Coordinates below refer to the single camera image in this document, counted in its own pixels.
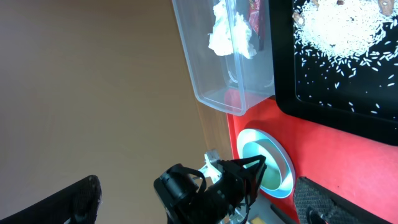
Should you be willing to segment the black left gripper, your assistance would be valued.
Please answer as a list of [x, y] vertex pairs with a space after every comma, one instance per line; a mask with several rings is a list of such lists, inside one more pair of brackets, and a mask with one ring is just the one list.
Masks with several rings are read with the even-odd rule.
[[262, 155], [228, 161], [206, 155], [206, 165], [200, 172], [211, 178], [213, 185], [200, 196], [198, 222], [219, 223], [240, 207], [250, 211], [267, 169], [265, 161], [266, 156]]

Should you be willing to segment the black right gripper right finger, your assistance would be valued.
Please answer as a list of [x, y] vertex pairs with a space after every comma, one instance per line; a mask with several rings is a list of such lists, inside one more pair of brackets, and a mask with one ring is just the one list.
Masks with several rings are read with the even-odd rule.
[[295, 183], [293, 202], [299, 223], [393, 223], [392, 208], [363, 188], [324, 187], [307, 177]]

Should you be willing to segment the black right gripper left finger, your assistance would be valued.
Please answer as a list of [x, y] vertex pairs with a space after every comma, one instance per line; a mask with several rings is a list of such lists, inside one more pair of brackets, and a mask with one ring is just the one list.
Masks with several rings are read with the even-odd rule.
[[1, 224], [94, 224], [102, 190], [96, 175], [84, 179], [1, 220]]

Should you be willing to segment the green bowl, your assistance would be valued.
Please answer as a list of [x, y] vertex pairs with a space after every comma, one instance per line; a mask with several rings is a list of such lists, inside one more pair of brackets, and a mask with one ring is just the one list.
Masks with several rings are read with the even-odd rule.
[[243, 147], [243, 157], [262, 155], [266, 157], [267, 168], [262, 176], [261, 187], [266, 190], [275, 191], [281, 185], [282, 174], [280, 173], [278, 160], [279, 154], [276, 146], [268, 139], [248, 142]]

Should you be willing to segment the light blue plate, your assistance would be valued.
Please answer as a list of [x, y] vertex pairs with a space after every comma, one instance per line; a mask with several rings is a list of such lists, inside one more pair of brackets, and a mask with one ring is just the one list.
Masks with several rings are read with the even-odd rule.
[[237, 137], [237, 150], [238, 157], [240, 159], [246, 159], [243, 157], [243, 147], [248, 142], [258, 141], [262, 139], [270, 140], [277, 148], [277, 152], [279, 154], [278, 165], [280, 169], [280, 173], [282, 174], [281, 185], [275, 190], [266, 190], [263, 189], [260, 185], [260, 189], [266, 194], [270, 195], [274, 198], [287, 198], [292, 192], [295, 183], [295, 170], [294, 165], [287, 153], [287, 151], [282, 147], [282, 145], [273, 138], [270, 134], [261, 131], [259, 129], [245, 129], [238, 134]]

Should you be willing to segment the white napkin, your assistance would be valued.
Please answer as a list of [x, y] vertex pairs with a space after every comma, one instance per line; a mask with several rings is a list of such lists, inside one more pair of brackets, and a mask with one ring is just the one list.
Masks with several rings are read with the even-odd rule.
[[208, 48], [214, 51], [217, 56], [227, 56], [235, 52], [247, 59], [252, 59], [257, 51], [250, 43], [252, 29], [244, 15], [233, 9], [229, 14], [227, 1], [220, 0], [213, 6], [215, 24], [212, 33], [209, 34]]

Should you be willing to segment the red candy wrapper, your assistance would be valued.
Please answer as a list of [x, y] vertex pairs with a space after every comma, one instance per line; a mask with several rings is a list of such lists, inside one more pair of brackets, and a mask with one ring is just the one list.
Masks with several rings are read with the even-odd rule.
[[257, 34], [259, 51], [264, 50], [265, 42], [265, 10], [263, 0], [249, 0], [249, 24]]

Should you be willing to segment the rice food waste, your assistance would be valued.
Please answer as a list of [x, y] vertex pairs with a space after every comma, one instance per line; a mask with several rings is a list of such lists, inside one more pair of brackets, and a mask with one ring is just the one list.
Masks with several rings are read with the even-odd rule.
[[397, 119], [397, 1], [294, 1], [295, 94]]

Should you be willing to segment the yellow plastic cup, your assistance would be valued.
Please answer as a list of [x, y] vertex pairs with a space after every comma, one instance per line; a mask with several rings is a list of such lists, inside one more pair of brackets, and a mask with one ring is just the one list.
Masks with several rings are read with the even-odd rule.
[[256, 217], [256, 218], [253, 218], [253, 219], [250, 221], [250, 224], [266, 224], [266, 223], [265, 223], [265, 221], [262, 220], [261, 218]]

